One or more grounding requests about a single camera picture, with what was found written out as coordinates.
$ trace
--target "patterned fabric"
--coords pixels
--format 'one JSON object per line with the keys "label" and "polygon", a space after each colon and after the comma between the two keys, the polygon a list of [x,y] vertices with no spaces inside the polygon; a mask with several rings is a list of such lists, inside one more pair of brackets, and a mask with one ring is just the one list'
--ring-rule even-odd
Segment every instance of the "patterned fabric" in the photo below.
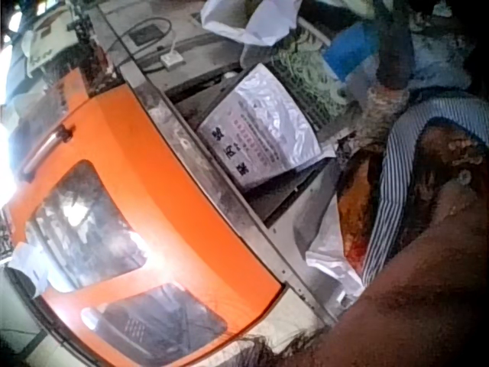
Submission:
{"label": "patterned fabric", "polygon": [[370,284],[385,265],[403,215],[416,143],[425,125],[442,117],[467,129],[489,146],[489,104],[473,97],[440,97],[405,112],[390,132],[381,175],[380,202],[365,256],[362,281]]}
{"label": "patterned fabric", "polygon": [[4,216],[3,210],[0,209],[0,262],[10,257],[13,249],[8,221]]}
{"label": "patterned fabric", "polygon": [[348,108],[341,83],[328,75],[324,44],[308,30],[297,28],[285,38],[267,68],[280,80],[323,140],[338,132],[333,122]]}

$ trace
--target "power cord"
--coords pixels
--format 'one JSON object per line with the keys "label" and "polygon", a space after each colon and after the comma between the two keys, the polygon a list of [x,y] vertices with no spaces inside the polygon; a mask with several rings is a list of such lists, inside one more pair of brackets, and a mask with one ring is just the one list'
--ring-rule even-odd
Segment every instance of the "power cord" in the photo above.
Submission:
{"label": "power cord", "polygon": [[[139,50],[137,50],[136,52],[134,52],[133,54],[131,54],[130,57],[124,59],[122,62],[120,62],[117,66],[121,66],[123,63],[126,63],[128,62],[131,58],[135,58],[135,56],[137,54],[139,54],[140,52],[144,51],[144,50],[147,50],[149,47],[151,46],[154,46],[155,44],[157,44],[158,42],[162,41],[168,34],[170,34],[170,32],[172,32],[173,30],[173,25],[172,25],[172,22],[170,21],[170,19],[166,19],[166,18],[163,18],[163,17],[151,17],[151,18],[147,18],[147,19],[144,19],[143,21],[139,21],[138,23],[136,23],[135,25],[133,25],[132,27],[130,27],[127,31],[125,31],[124,33],[122,33],[121,35],[116,35],[117,36],[117,40],[115,40],[106,50],[106,53],[108,53],[118,42],[121,42],[122,43],[122,38],[127,36],[128,34],[130,34],[132,31],[134,31],[135,29],[137,29],[138,27],[140,27],[141,25],[145,24],[145,23],[148,23],[150,21],[164,21],[168,24],[168,29],[163,33],[162,36],[160,36],[159,38],[155,39],[155,40],[152,40],[150,43],[144,45],[142,48],[140,48]],[[137,63],[138,61],[141,61],[141,59],[134,59],[134,61]]]}
{"label": "power cord", "polygon": [[17,329],[0,329],[0,333],[3,333],[3,332],[17,333],[17,334],[24,334],[24,335],[37,335],[37,333],[31,332],[31,331],[23,331],[23,330],[17,330]]}
{"label": "power cord", "polygon": [[167,67],[162,66],[162,67],[155,67],[153,69],[147,69],[147,70],[142,70],[143,74],[152,74],[152,73],[157,73],[158,71],[165,70]]}

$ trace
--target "hair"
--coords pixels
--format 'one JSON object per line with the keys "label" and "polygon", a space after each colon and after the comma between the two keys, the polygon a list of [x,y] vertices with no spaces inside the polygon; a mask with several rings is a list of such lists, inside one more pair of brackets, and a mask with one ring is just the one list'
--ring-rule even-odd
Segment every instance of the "hair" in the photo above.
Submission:
{"label": "hair", "polygon": [[244,349],[236,357],[228,360],[219,367],[274,367],[279,366],[285,359],[303,352],[311,350],[329,331],[328,327],[317,329],[312,333],[300,333],[281,351],[274,352],[262,336],[243,338],[242,341],[251,342],[251,346]]}

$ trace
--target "metal frame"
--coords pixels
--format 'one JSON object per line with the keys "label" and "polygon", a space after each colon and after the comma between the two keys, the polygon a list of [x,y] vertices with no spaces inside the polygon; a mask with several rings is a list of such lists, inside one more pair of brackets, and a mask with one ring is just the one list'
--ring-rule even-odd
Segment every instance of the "metal frame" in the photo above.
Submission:
{"label": "metal frame", "polygon": [[99,7],[90,9],[88,13],[100,46],[119,69],[154,126],[212,205],[275,278],[282,284],[288,284],[320,319],[332,325],[335,318],[324,304],[318,302],[296,270],[287,263],[269,236],[270,231],[175,106],[131,59],[128,49],[118,39]]}

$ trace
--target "handle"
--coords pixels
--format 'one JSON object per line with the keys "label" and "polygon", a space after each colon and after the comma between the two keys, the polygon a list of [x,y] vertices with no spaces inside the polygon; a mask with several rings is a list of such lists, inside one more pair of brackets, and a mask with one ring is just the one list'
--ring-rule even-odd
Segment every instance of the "handle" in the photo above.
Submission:
{"label": "handle", "polygon": [[36,169],[61,143],[67,143],[73,137],[73,130],[68,130],[64,125],[58,126],[49,136],[49,138],[37,149],[32,158],[27,161],[21,172],[21,180],[31,183],[34,180]]}

